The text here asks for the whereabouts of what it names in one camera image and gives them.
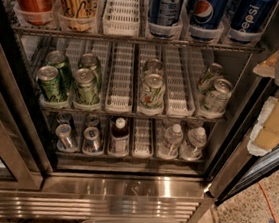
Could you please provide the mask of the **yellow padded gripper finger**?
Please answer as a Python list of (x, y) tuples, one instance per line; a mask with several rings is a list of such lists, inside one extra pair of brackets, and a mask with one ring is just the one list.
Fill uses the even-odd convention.
[(279, 98), (265, 101), (256, 125), (251, 131), (247, 150), (253, 156), (264, 156), (279, 145)]
[(265, 78), (275, 78), (276, 72), (275, 67), (277, 66), (277, 60), (279, 58), (279, 50), (269, 56), (266, 60), (257, 64), (253, 68), (253, 72), (261, 77)]

